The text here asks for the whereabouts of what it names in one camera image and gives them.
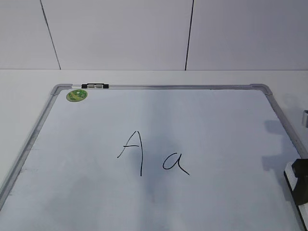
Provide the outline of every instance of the whiteboard frame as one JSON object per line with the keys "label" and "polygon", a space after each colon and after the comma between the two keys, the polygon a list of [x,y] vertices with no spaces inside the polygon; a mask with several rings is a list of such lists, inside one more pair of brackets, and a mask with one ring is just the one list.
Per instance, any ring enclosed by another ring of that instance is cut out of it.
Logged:
{"label": "whiteboard frame", "polygon": [[[0,210],[2,209],[6,198],[8,197],[11,189],[13,188],[15,181],[24,165],[33,144],[36,141],[36,138],[41,131],[46,118],[54,102],[57,99],[57,96],[62,90],[69,90],[69,89],[80,89],[81,85],[73,85],[73,84],[58,84],[56,85],[52,91],[51,95],[45,104],[39,119],[35,123],[30,136],[27,138],[26,142],[24,143],[21,152],[19,153],[17,159],[15,160],[11,170],[9,171],[7,177],[4,180],[3,185],[0,187]],[[307,150],[305,149],[304,145],[300,141],[298,135],[296,134],[295,130],[291,126],[290,122],[284,115],[283,111],[279,107],[278,103],[276,102],[272,91],[270,88],[265,84],[249,84],[249,85],[109,85],[108,88],[89,88],[91,90],[109,90],[109,89],[123,89],[123,90],[170,90],[170,89],[199,89],[199,90],[260,90],[264,93],[266,98],[268,99],[272,109],[274,110],[275,114],[279,118],[283,128],[285,129],[286,133],[290,137],[293,145],[295,146],[297,152],[301,156],[301,158],[308,158]]]}

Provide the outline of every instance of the whiteboard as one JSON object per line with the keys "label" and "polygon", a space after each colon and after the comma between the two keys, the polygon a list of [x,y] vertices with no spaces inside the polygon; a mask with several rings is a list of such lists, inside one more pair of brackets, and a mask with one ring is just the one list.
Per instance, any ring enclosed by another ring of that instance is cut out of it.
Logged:
{"label": "whiteboard", "polygon": [[262,91],[88,89],[74,103],[70,91],[54,97],[0,230],[303,229],[283,176],[299,155]]}

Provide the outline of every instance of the plastic corner cap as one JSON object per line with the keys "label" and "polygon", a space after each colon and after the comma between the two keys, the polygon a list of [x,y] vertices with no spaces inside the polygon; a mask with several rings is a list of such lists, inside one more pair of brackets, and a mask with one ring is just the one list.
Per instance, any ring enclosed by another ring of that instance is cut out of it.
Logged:
{"label": "plastic corner cap", "polygon": [[51,95],[58,95],[60,91],[66,90],[66,89],[71,89],[73,84],[57,84],[56,86],[53,87],[51,91]]}
{"label": "plastic corner cap", "polygon": [[250,87],[255,90],[260,90],[266,95],[272,95],[273,92],[270,90],[269,86],[263,83],[253,83]]}

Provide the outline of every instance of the table surface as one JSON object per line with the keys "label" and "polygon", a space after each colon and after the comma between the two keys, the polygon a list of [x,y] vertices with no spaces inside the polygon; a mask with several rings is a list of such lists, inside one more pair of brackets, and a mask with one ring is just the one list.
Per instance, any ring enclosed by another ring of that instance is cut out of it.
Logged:
{"label": "table surface", "polygon": [[308,71],[61,71],[0,70],[0,183],[12,167],[39,118],[54,85],[108,83],[141,85],[213,85],[262,83],[308,148],[308,128],[301,125],[308,109]]}

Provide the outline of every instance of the green sticker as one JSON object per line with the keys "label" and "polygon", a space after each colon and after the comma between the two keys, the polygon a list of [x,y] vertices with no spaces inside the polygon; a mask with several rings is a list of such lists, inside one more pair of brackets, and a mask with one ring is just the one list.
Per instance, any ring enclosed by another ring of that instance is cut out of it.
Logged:
{"label": "green sticker", "polygon": [[88,93],[85,90],[78,89],[73,90],[67,94],[66,99],[70,102],[79,102],[84,100],[88,96]]}

